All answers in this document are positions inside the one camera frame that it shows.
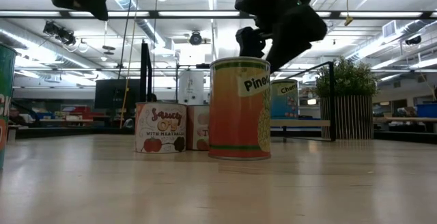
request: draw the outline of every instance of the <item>can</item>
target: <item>can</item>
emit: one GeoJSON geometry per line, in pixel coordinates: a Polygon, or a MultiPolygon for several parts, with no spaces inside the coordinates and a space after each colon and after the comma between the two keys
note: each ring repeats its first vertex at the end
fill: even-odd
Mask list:
{"type": "Polygon", "coordinates": [[[209,156],[270,158],[270,64],[231,57],[211,64],[209,156]]]}
{"type": "Polygon", "coordinates": [[[210,150],[209,128],[210,107],[208,105],[190,105],[186,125],[186,149],[210,150]]]}
{"type": "Polygon", "coordinates": [[[270,86],[272,120],[298,119],[298,81],[291,79],[272,81],[270,86]]]}
{"type": "Polygon", "coordinates": [[[0,169],[5,160],[16,51],[0,43],[0,169]]]}
{"type": "Polygon", "coordinates": [[[186,106],[164,102],[137,103],[135,150],[140,153],[185,151],[186,106]]]}

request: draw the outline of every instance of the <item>ceiling duct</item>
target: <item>ceiling duct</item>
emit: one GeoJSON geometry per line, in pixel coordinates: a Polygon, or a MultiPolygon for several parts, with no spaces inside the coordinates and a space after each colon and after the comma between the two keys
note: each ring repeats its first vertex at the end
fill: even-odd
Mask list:
{"type": "MultiPolygon", "coordinates": [[[[121,7],[121,9],[128,11],[130,9],[131,12],[139,10],[138,5],[132,0],[114,0],[121,7]]],[[[155,28],[149,23],[146,19],[135,19],[136,24],[140,27],[146,36],[150,39],[151,42],[154,42],[156,47],[165,47],[166,42],[163,38],[156,32],[155,28]]]]}
{"type": "Polygon", "coordinates": [[[394,42],[400,42],[411,38],[415,34],[430,25],[433,25],[434,20],[394,20],[383,26],[383,32],[374,36],[372,39],[358,45],[352,54],[349,54],[346,58],[353,61],[361,60],[367,56],[370,56],[394,42]]]}
{"type": "MultiPolygon", "coordinates": [[[[35,52],[36,59],[51,57],[54,60],[58,60],[59,64],[63,66],[73,66],[74,64],[74,66],[80,66],[81,68],[102,67],[3,19],[0,20],[0,36],[2,41],[9,42],[12,44],[12,47],[18,50],[29,50],[31,48],[35,52]]],[[[106,72],[105,74],[108,77],[117,78],[115,73],[106,72]]]]}

